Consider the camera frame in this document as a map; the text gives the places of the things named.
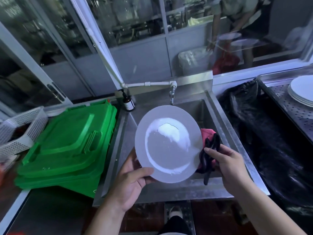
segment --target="perforated basket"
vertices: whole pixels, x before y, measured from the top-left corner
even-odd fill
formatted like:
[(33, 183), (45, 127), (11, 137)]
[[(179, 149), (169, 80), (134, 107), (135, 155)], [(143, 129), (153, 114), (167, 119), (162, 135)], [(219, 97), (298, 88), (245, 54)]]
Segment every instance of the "perforated basket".
[[(48, 122), (44, 107), (26, 111), (22, 114), (7, 119), (0, 125), (0, 158), (18, 154), (31, 148), (34, 141)], [(31, 123), (26, 132), (18, 139), (11, 139), (16, 128)]]

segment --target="sink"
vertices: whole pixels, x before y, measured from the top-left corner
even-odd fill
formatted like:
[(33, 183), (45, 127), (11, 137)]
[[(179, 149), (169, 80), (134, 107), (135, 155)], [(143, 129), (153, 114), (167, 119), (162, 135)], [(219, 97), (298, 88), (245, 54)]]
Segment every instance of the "sink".
[[(157, 106), (169, 105), (169, 99), (152, 102), (137, 104), (133, 112), (120, 111), (108, 152), (106, 173), (103, 174), (100, 180), (93, 206), (100, 205), (102, 198), (107, 194), (123, 162), (134, 147), (136, 129), (143, 116)], [(268, 193), (212, 92), (193, 94), (181, 98), (175, 97), (174, 103), (175, 106), (187, 111), (195, 119), (199, 128), (213, 129), (220, 135), (222, 144), (240, 152), (244, 157), (246, 167), (252, 179), (260, 184), (263, 191)], [(143, 188), (137, 203), (206, 198), (225, 199), (232, 197), (223, 186), (221, 174), (215, 171), (210, 175), (207, 186), (203, 184), (203, 175), (198, 173), (179, 183), (155, 182), (149, 184)]]

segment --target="foot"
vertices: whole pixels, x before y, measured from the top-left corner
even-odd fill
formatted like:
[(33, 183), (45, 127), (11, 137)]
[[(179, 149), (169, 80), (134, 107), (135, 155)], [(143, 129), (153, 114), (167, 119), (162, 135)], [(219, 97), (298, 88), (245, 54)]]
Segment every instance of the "foot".
[(182, 218), (182, 209), (180, 206), (174, 206), (170, 209), (170, 213), (168, 214), (168, 219), (171, 219), (173, 216), (179, 216)]

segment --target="red tile floor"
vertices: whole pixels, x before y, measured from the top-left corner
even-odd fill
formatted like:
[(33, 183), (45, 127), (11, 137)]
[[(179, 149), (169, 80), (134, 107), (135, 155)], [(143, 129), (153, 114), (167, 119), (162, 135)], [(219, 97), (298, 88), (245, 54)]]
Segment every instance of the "red tile floor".
[[(194, 225), (197, 235), (257, 235), (249, 222), (237, 225), (230, 209), (221, 212), (215, 201), (192, 201)], [(96, 209), (87, 216), (84, 231)], [(123, 219), (120, 232), (154, 232), (164, 225), (164, 203), (145, 204), (143, 208), (132, 208)]]

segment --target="person's left hand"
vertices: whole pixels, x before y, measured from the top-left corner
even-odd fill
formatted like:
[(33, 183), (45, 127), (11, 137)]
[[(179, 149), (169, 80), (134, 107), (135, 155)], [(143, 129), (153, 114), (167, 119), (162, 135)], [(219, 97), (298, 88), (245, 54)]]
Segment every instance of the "person's left hand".
[(140, 166), (133, 148), (117, 174), (106, 199), (110, 203), (115, 203), (121, 212), (125, 213), (134, 205), (142, 188), (155, 181), (149, 177), (153, 172), (154, 169), (151, 167)]

